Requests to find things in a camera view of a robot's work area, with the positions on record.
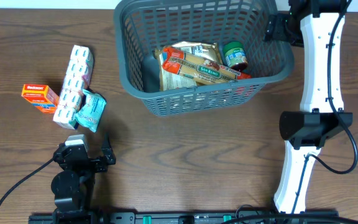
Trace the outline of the Kleenex tissue multipack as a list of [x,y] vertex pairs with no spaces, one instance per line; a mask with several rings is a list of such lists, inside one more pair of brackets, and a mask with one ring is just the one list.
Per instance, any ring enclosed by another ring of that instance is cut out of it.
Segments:
[[76,129],[79,112],[93,72],[94,58],[88,47],[74,45],[53,121],[65,129]]

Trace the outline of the green lid jar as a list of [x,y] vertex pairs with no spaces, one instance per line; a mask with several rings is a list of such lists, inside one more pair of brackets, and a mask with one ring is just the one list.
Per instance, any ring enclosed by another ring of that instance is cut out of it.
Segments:
[[223,54],[228,67],[242,72],[248,66],[246,53],[241,42],[233,41],[223,47]]

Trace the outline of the brown gold snack bag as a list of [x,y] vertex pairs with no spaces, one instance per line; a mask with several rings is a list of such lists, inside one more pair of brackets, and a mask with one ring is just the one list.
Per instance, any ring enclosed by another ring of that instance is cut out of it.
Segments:
[[191,88],[214,82],[198,69],[218,70],[223,63],[218,43],[181,41],[154,50],[160,67],[160,90]]

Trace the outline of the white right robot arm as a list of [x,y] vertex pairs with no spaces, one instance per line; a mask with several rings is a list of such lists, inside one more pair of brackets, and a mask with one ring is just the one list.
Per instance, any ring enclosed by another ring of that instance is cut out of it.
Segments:
[[306,192],[315,162],[325,142],[344,131],[354,160],[358,149],[349,126],[353,114],[344,110],[340,87],[340,44],[350,1],[289,1],[288,14],[268,19],[264,39],[281,40],[305,51],[305,78],[299,111],[284,111],[279,130],[285,141],[282,176],[273,202],[279,213],[306,210]]

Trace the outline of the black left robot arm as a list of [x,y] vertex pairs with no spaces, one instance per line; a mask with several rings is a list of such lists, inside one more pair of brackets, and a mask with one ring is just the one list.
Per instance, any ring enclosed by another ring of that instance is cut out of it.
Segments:
[[55,195],[53,223],[98,224],[109,223],[110,216],[90,207],[95,185],[95,174],[107,172],[116,163],[109,136],[105,135],[101,145],[102,156],[88,156],[88,142],[83,134],[72,135],[59,144],[53,153],[55,161],[63,171],[51,183]]

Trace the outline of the orange Redoxon box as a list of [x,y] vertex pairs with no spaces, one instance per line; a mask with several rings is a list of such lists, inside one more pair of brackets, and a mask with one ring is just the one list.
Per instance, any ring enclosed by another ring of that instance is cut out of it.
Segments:
[[48,86],[24,84],[21,96],[42,113],[54,114],[59,96]]

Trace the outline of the green wet wipes packet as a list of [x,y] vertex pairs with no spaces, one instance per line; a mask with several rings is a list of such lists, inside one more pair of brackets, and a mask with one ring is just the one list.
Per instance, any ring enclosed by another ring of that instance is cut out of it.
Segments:
[[96,132],[101,120],[106,100],[98,93],[83,90],[85,104],[75,114],[77,123],[92,132]]

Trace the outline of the San Remo spaghetti packet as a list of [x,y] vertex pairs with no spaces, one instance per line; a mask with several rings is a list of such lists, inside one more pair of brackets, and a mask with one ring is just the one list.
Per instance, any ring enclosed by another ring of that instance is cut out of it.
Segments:
[[193,79],[197,83],[213,85],[252,78],[251,75],[233,70],[225,65],[199,57],[174,47],[162,50],[166,59],[162,68],[170,73]]

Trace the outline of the grey plastic basket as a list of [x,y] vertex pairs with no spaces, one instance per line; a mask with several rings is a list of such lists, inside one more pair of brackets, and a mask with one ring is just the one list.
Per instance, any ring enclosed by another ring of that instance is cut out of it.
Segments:
[[[244,104],[264,85],[285,79],[294,68],[288,43],[264,40],[273,0],[121,1],[114,10],[119,77],[125,91],[157,116]],[[180,41],[239,41],[248,80],[161,91],[154,52]]]

